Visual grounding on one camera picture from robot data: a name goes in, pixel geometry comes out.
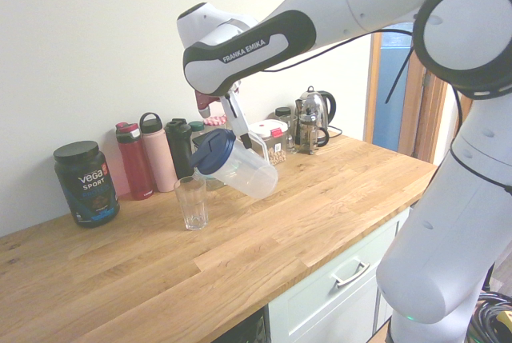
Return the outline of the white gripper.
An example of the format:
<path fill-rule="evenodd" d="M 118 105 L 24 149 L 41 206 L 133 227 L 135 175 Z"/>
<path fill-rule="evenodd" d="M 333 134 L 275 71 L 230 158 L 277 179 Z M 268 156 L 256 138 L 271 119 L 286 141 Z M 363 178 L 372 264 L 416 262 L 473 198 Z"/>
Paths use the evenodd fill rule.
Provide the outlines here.
<path fill-rule="evenodd" d="M 249 135 L 249 125 L 246 120 L 245 114 L 242 112 L 241 106 L 238 103 L 238 90 L 241 85 L 240 81 L 236 81 L 228 90 L 226 94 L 220 97 L 220 102 L 226 120 L 234 134 L 240 137 L 242 144 L 246 149 L 252 148 L 252 141 Z"/>

